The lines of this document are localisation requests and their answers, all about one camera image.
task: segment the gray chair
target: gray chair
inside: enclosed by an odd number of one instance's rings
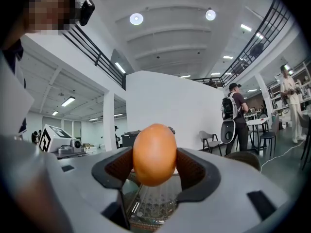
[[[309,129],[309,123],[310,123],[309,120],[310,119],[309,119],[308,115],[304,115],[304,114],[300,114],[300,113],[298,113],[298,117],[299,117],[299,121],[300,121],[301,127],[305,128],[305,129],[308,129],[305,146],[303,148],[303,152],[302,152],[302,155],[301,155],[301,158],[300,158],[300,160],[303,159],[303,156],[305,155],[305,152],[307,150],[306,159],[305,159],[305,162],[304,162],[304,164],[302,166],[302,169],[304,169],[305,165],[306,165],[306,162],[307,162],[307,159],[308,159],[308,156],[309,156],[309,152],[310,152],[310,142],[309,142],[310,141],[310,129]]]
[[[269,140],[269,145],[270,147],[270,156],[271,156],[271,152],[272,152],[272,141],[274,139],[274,150],[276,150],[276,134],[278,132],[278,126],[279,126],[279,117],[277,115],[276,119],[274,120],[274,122],[272,123],[272,131],[270,132],[264,132],[261,136],[260,136],[260,142],[259,142],[259,146],[261,146],[261,140],[262,139],[268,139]]]
[[[208,134],[206,133],[205,131],[200,131],[199,132],[199,135],[200,135],[200,138],[201,138],[201,141],[203,142],[203,149],[202,151],[204,151],[204,148],[208,148],[208,151],[210,153],[213,153],[213,148],[218,146],[219,148],[219,152],[220,152],[220,156],[222,156],[222,151],[220,150],[220,141],[218,141],[218,137],[216,134]]]

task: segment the wire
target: wire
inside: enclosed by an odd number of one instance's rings
[[[271,160],[266,161],[264,164],[262,164],[262,166],[261,166],[261,168],[260,168],[260,172],[261,172],[261,170],[262,170],[262,167],[263,167],[266,163],[268,163],[269,161],[272,161],[272,160],[274,160],[274,159],[276,159],[276,158],[279,158],[279,157],[284,156],[284,155],[285,155],[286,153],[288,153],[291,149],[294,149],[294,148],[299,147],[304,141],[305,141],[305,140],[303,140],[299,145],[296,145],[296,146],[291,147],[291,148],[290,148],[289,150],[287,150],[284,154],[282,154],[282,155],[280,155],[280,156],[277,156],[277,157],[274,157],[274,158],[272,158]]]

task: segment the staircase railing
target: staircase railing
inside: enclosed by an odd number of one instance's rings
[[[63,33],[72,44],[92,60],[95,66],[102,69],[113,81],[125,90],[125,76],[95,45],[87,34],[77,25]]]
[[[281,0],[273,0],[260,26],[242,52],[221,75],[224,86],[230,84],[261,55],[283,29],[291,14]]]

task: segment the person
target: person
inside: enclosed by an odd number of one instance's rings
[[[292,139],[293,142],[297,144],[298,141],[304,140],[304,137],[301,135],[302,128],[298,117],[298,113],[301,114],[299,97],[297,95],[295,81],[289,75],[285,66],[281,66],[281,72],[283,74],[283,80],[280,88],[281,96],[286,100],[290,109],[292,121]]]
[[[41,133],[42,133],[42,131],[41,131],[41,130],[39,130],[39,132],[38,132],[38,142],[40,142]]]
[[[117,134],[115,134],[116,136],[116,145],[117,145],[117,148],[119,148],[119,141],[120,141],[120,137],[117,136]]]
[[[35,131],[31,134],[31,142],[34,143],[34,144],[37,144],[37,137],[38,137],[38,132]]]
[[[228,97],[231,95],[231,93],[233,93],[232,98],[234,99],[235,104],[240,112],[238,116],[234,119],[235,133],[232,141],[227,144],[227,147],[225,149],[226,155],[231,153],[232,146],[237,136],[240,144],[240,151],[247,150],[248,127],[243,114],[244,112],[248,111],[248,106],[244,97],[240,93],[240,87],[241,85],[237,85],[236,83],[232,83],[229,86],[230,93],[228,94]]]
[[[62,30],[74,22],[76,0],[29,0],[4,39],[0,50],[18,81],[26,88],[26,81],[19,61],[24,48],[20,38],[26,33],[42,30]],[[27,130],[24,119],[18,136]]]

